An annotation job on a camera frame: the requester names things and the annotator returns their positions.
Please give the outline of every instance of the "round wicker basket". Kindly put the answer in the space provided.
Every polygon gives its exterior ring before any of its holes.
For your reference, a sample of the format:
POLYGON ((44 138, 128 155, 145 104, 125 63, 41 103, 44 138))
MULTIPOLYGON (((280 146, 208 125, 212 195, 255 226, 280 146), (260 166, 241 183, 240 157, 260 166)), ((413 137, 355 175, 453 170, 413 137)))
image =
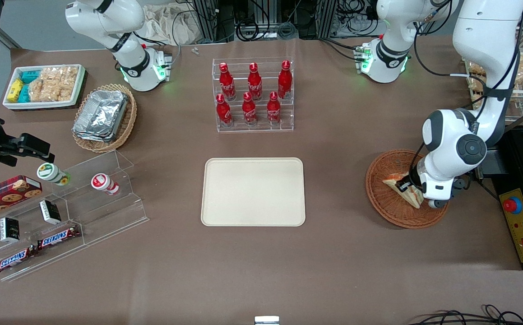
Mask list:
POLYGON ((133 124, 135 124, 135 118, 137 117, 137 103, 135 102, 135 98, 133 97, 133 94, 131 94, 131 91, 120 84, 107 84, 105 86, 100 86, 96 90, 90 92, 89 95, 87 95, 85 99, 82 101, 81 105, 79 106, 79 110, 76 113, 75 121, 79 118, 79 115, 83 111, 84 103, 86 103, 88 97, 94 91, 97 90, 118 90, 123 92, 124 94, 127 94, 127 96, 129 97, 129 100, 127 101, 127 106, 125 107, 125 114, 123 114, 123 119, 121 119, 121 125, 119 125, 119 130, 117 131, 117 138, 115 138, 114 141, 100 142, 85 140, 79 138, 73 133, 73 138, 75 139, 75 142, 79 144, 79 147, 86 150, 91 150, 92 152, 96 153, 104 153, 119 148, 125 143, 129 135, 131 135, 131 131, 133 131, 133 124))
MULTIPOLYGON (((371 162, 366 173, 366 192, 371 205, 389 222, 409 229, 426 228, 437 224, 448 208, 446 204, 441 209, 433 209, 428 205, 428 200, 424 200, 421 207, 416 209, 393 189, 382 183, 388 175, 407 173, 415 154, 414 151, 407 149, 385 152, 371 162)), ((415 163, 418 163, 422 157, 423 155, 418 155, 415 163)))

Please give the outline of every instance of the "red coca-cola bottle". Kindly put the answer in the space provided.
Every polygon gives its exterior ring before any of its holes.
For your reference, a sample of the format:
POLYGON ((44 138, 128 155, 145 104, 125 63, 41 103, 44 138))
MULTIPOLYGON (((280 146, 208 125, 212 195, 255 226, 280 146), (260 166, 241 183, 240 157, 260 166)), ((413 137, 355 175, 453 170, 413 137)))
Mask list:
POLYGON ((292 63, 284 60, 282 62, 282 71, 278 76, 278 95, 279 98, 290 99, 292 97, 293 76, 290 68, 292 63))
POLYGON ((222 86, 223 94, 228 101, 232 101, 235 99, 235 83, 229 68, 227 68, 227 63, 220 63, 219 70, 222 72, 221 76, 219 76, 219 83, 222 86))
POLYGON ((257 72, 257 63, 249 64, 249 77, 247 77, 249 84, 249 92, 254 101, 261 99, 261 76, 257 72))
POLYGON ((219 94, 216 98, 218 102, 218 116, 222 127, 228 128, 233 126, 233 117, 231 116, 229 104, 226 103, 225 97, 219 94))
POLYGON ((276 126, 282 120, 280 112, 282 105, 278 101, 278 93, 272 91, 269 93, 269 102, 267 103, 267 119, 269 125, 276 126))
POLYGON ((247 124, 247 126, 250 127, 254 127, 257 125, 255 103, 252 99, 253 98, 249 91, 246 91, 245 94, 243 94, 243 105, 241 106, 241 109, 243 109, 243 117, 245 118, 245 124, 247 124))

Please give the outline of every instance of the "yellow snack box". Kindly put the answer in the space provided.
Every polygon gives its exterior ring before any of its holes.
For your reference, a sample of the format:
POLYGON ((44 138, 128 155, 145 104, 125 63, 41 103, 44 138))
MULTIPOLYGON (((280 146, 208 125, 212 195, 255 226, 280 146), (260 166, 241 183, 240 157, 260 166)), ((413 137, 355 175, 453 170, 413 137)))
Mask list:
POLYGON ((23 85, 23 82, 17 78, 17 80, 15 80, 10 86, 10 90, 7 94, 7 100, 11 103, 16 103, 19 100, 20 90, 22 90, 23 85))

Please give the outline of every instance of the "acrylic bottle rack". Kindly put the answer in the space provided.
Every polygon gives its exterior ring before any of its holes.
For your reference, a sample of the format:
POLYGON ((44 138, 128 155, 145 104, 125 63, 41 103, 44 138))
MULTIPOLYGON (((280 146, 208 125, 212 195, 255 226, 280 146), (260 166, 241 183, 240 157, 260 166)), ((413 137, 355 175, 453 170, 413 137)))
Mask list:
POLYGON ((131 167, 133 164, 115 150, 101 154, 65 169, 71 175, 67 185, 57 186, 41 181, 42 195, 1 212, 0 218, 8 217, 19 221, 20 241, 0 242, 0 261, 31 244, 36 245, 37 240, 55 235, 72 225, 78 225, 81 232, 78 237, 43 249, 37 255, 0 272, 1 281, 18 279, 148 221, 143 202, 133 192, 126 172, 131 167), (100 172, 110 175, 113 181, 119 183, 119 193, 107 195, 91 187, 92 177, 100 172), (57 205, 61 223, 53 225, 43 220, 39 207, 42 200, 49 200, 57 205))
POLYGON ((291 57, 267 57, 267 58, 224 58, 214 59, 212 67, 213 79, 213 107, 217 106, 215 97, 222 93, 219 84, 219 64, 225 62, 229 72, 234 78, 236 97, 233 101, 227 101, 231 108, 234 125, 224 128, 220 124, 219 117, 215 113, 215 121, 218 132, 275 132, 275 131, 292 131, 294 129, 294 85, 296 76, 294 74, 294 62, 291 57), (282 61, 289 60, 292 62, 290 71, 292 72, 292 94, 288 99, 279 99, 281 104, 281 122, 278 125, 269 125, 267 119, 267 103, 269 102, 269 93, 278 90, 278 76, 282 70, 282 61), (250 127, 245 124, 241 105, 243 104, 243 93, 249 90, 247 77, 249 76, 249 64, 256 62, 259 68, 259 75, 263 81, 263 94, 259 101, 255 101, 255 110, 257 113, 257 125, 250 127))

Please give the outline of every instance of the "white cloth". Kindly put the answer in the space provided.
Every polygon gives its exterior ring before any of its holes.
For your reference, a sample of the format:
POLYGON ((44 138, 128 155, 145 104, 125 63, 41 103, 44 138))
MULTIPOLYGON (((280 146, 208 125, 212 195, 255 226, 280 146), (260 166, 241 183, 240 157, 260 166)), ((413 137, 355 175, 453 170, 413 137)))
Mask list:
POLYGON ((145 35, 143 37, 171 45, 187 45, 199 41, 203 36, 197 25, 196 12, 188 4, 172 2, 166 5, 145 5, 145 35))

